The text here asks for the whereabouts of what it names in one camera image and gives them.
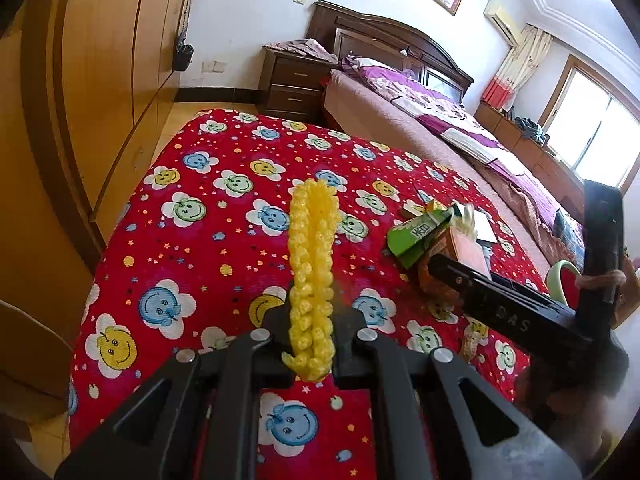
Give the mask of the right hand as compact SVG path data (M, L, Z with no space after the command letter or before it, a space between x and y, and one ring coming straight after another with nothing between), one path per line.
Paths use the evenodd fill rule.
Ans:
M634 263L628 256L623 256L622 271L625 274L626 281L620 286L612 322L613 328L621 326L638 309L640 302L639 278L634 268Z

